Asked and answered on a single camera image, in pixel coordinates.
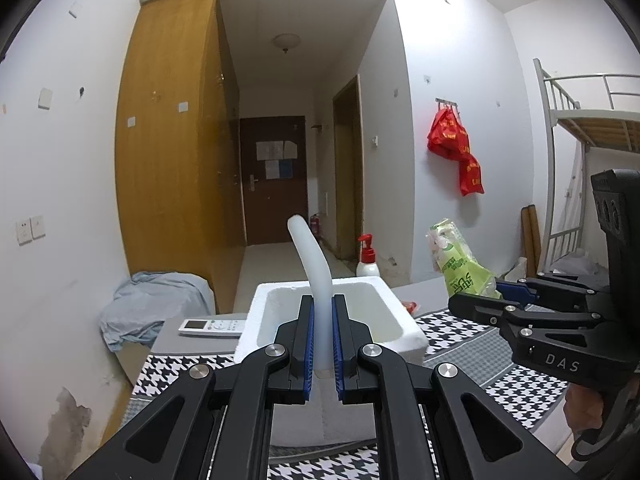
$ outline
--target metal bolt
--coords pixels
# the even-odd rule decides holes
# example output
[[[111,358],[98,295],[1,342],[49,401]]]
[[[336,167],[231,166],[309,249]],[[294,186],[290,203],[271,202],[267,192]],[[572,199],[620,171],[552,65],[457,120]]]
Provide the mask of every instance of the metal bolt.
[[[382,348],[379,345],[368,344],[362,347],[362,353],[367,357],[378,357],[382,354]]]
[[[441,376],[450,379],[458,374],[458,367],[456,365],[452,365],[451,363],[442,363],[438,366],[438,373]]]
[[[189,368],[189,375],[194,379],[204,379],[209,375],[209,367],[207,365],[193,365]]]
[[[280,357],[284,354],[285,348],[281,344],[273,343],[267,345],[267,348],[265,348],[264,351],[269,357]]]

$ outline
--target wooden cabinet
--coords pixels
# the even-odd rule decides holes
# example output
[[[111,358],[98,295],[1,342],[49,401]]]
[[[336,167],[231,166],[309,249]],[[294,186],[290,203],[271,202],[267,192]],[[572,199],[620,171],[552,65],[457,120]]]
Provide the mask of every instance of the wooden cabinet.
[[[115,133],[127,263],[202,276],[220,313],[233,309],[244,251],[238,100],[218,0],[143,4]]]

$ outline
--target blue gripper pad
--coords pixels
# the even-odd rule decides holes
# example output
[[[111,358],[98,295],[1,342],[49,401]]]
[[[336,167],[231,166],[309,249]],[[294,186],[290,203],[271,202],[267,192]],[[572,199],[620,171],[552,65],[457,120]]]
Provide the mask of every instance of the blue gripper pad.
[[[338,329],[338,315],[335,311],[335,298],[331,298],[331,310],[334,326],[334,372],[335,390],[338,392],[338,399],[342,399],[344,393],[344,376],[342,374],[342,346],[340,345],[340,331]]]
[[[529,291],[529,287],[523,283],[496,282],[495,288],[507,301],[519,303],[516,306],[524,308],[529,303],[536,303],[538,297]]]
[[[305,400],[309,400],[311,395],[311,379],[314,373],[314,319],[315,307],[312,300],[309,308],[309,325],[306,329],[305,381],[303,383]]]

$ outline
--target remote control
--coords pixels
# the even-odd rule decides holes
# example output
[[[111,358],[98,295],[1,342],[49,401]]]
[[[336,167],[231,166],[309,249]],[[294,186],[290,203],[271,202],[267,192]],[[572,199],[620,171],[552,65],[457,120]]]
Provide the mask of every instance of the remote control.
[[[244,319],[185,319],[178,333],[204,337],[240,337]]]

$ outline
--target white tube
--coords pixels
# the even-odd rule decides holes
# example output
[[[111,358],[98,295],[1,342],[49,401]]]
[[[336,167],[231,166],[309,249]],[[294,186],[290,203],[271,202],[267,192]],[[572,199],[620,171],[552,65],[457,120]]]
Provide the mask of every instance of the white tube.
[[[289,218],[287,227],[302,260],[302,266],[305,267],[314,297],[314,370],[331,370],[334,368],[331,305],[334,286],[329,264],[302,216],[295,215]]]

